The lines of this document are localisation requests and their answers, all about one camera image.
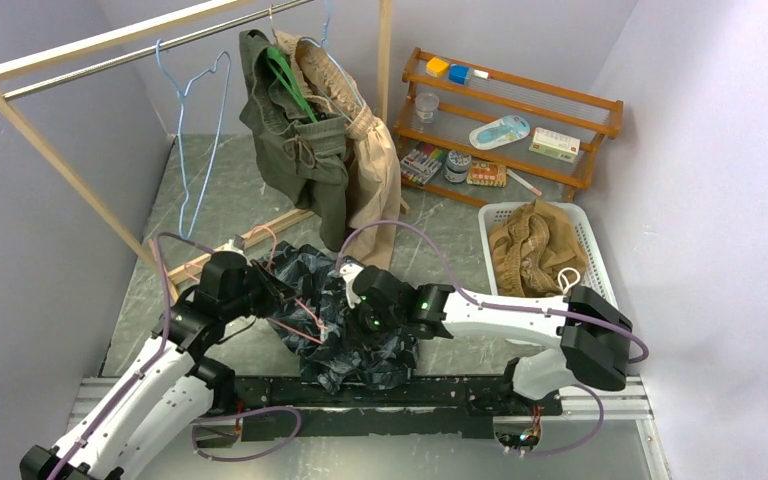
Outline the tan brown shorts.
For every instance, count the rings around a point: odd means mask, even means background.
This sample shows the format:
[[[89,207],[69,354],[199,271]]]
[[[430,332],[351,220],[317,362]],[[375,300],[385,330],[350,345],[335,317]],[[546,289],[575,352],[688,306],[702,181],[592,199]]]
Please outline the tan brown shorts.
[[[560,295],[581,281],[589,259],[564,210],[535,200],[513,210],[488,233],[490,260],[502,296]]]

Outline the light blue wire hanger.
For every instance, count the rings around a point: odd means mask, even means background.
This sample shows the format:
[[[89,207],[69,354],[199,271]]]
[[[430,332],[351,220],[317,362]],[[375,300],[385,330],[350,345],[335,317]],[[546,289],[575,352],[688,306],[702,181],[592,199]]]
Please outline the light blue wire hanger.
[[[167,65],[165,45],[165,41],[161,39],[156,40],[153,56],[159,71],[168,82],[177,102],[178,110],[175,122],[174,146],[177,151],[178,168],[183,191],[183,197],[178,208],[177,234],[190,239],[197,229],[219,153],[225,123],[225,112],[228,105],[233,61],[231,60],[230,53],[223,50],[203,70],[186,79],[186,81],[181,82]],[[199,134],[190,129],[190,117],[195,102],[202,99],[207,89],[211,86],[219,88],[212,138],[208,148],[203,152],[204,163],[202,168],[199,171],[194,171],[190,168],[190,156],[187,153],[187,147],[190,141],[197,138]]]

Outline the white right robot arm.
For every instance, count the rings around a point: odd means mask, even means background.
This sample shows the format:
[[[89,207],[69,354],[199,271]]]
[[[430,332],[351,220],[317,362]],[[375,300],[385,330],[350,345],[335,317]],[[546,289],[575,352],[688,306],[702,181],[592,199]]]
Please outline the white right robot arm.
[[[626,386],[632,322],[593,289],[545,298],[478,294],[447,284],[413,287],[374,266],[338,270],[348,306],[367,335],[399,330],[419,339],[498,337],[541,347],[513,363],[499,391],[510,413],[525,413],[562,387]]]

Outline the dark leaf-print shorts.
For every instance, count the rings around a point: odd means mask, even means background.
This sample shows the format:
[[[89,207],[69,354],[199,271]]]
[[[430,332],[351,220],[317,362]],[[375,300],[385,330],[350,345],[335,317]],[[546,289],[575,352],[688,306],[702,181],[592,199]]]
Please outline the dark leaf-print shorts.
[[[408,383],[419,360],[418,339],[397,329],[379,347],[357,342],[348,327],[352,309],[334,259],[309,244],[296,247],[281,241],[270,260],[273,275],[301,295],[298,307],[275,313],[268,322],[299,358],[303,381],[329,394],[345,383],[377,391]]]

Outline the green hanger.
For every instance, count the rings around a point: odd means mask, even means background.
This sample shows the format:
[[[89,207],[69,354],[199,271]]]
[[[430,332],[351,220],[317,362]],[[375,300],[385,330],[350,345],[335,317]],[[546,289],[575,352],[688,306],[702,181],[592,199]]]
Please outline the green hanger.
[[[305,99],[304,94],[295,79],[287,57],[277,47],[269,46],[266,48],[266,59],[270,70],[284,89],[290,94],[296,105],[305,113],[311,122],[317,122],[317,114]]]

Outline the olive green shorts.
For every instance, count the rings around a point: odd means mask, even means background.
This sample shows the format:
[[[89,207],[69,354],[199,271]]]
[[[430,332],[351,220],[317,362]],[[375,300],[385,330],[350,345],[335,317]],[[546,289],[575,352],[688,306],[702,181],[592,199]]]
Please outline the olive green shorts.
[[[295,207],[319,216],[323,244],[337,251],[348,220],[346,124],[307,101],[318,117],[309,120],[267,65],[266,48],[277,46],[263,32],[243,31],[238,42],[247,95],[239,120],[252,133],[260,175]]]

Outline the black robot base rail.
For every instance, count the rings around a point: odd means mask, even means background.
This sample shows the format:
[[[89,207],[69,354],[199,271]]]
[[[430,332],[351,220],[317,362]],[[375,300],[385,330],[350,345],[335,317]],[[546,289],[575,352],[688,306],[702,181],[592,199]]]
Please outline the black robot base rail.
[[[292,376],[242,376],[225,383],[207,414],[239,427],[242,441],[300,437],[457,434],[491,439],[507,417],[525,422],[562,412],[560,394],[515,394],[499,375],[419,376],[390,390],[346,384],[335,394]]]

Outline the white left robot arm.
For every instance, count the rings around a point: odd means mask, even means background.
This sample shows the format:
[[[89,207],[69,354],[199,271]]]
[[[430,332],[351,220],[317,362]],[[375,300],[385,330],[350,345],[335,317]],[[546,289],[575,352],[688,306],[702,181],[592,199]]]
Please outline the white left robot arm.
[[[266,319],[297,297],[257,261],[210,256],[198,283],[168,305],[137,358],[100,402],[53,446],[23,456],[23,479],[134,479],[182,430],[237,400],[235,372],[207,357],[227,325]]]

